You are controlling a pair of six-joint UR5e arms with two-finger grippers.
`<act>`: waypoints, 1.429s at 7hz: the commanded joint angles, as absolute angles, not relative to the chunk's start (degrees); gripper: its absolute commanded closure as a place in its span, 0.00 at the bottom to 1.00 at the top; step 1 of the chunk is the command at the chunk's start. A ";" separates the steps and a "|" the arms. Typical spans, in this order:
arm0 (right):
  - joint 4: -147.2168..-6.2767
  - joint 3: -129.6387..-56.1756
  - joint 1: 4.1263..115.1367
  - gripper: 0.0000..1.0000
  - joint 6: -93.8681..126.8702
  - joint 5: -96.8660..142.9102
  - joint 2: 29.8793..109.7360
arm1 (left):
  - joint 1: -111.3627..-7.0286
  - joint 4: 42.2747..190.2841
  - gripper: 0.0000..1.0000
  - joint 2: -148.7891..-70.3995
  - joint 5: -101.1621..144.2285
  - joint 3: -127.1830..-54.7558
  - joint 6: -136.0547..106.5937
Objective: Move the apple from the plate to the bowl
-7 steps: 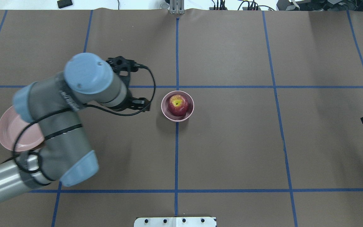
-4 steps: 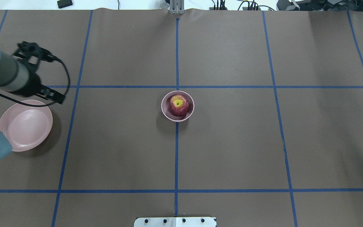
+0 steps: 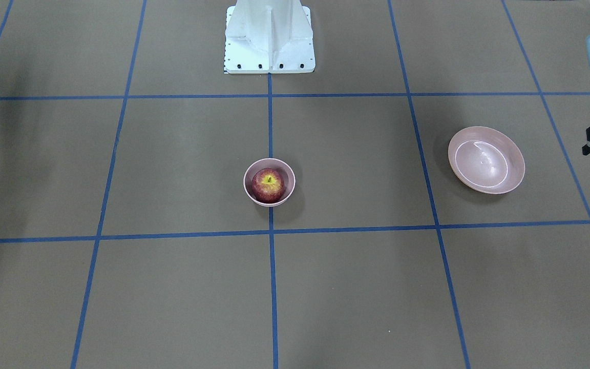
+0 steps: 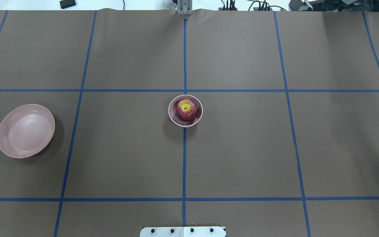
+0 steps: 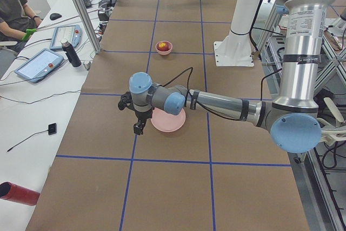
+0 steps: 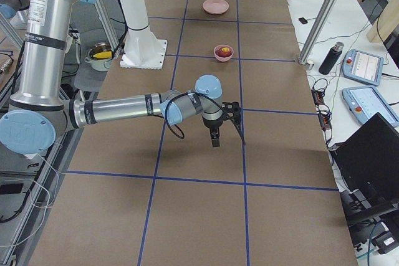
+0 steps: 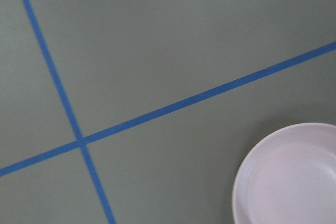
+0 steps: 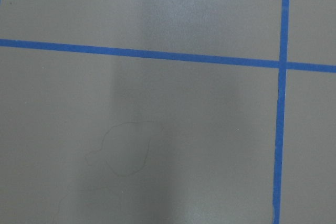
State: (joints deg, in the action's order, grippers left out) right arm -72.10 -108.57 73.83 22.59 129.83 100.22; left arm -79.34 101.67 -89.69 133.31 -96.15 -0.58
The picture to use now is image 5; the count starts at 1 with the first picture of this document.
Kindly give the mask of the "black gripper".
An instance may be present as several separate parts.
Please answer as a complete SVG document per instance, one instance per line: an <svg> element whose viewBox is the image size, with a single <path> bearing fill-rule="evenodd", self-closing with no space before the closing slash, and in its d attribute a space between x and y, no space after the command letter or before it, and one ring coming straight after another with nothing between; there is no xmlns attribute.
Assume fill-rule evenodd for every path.
<svg viewBox="0 0 346 231"><path fill-rule="evenodd" d="M152 118L153 109L149 109L148 111L141 112L135 111L135 115L138 118L137 122L133 126L134 133L136 135L143 135L144 128L147 123L147 119Z"/></svg>

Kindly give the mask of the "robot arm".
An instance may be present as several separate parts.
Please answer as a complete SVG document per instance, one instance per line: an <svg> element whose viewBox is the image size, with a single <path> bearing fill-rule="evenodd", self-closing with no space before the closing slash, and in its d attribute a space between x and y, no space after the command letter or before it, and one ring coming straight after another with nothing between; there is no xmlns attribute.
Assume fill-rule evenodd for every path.
<svg viewBox="0 0 346 231"><path fill-rule="evenodd" d="M289 13L282 57L278 96L271 102L245 99L193 90L177 85L154 83L145 72L130 77L129 91L118 104L129 108L138 119L134 133L143 134L155 108L178 115L184 107L206 111L227 120L247 121L267 130L281 149L305 153L320 142L334 144L345 140L343 124L333 126L317 117L314 101L318 65L321 62L325 15L335 0L277 0Z"/></svg>

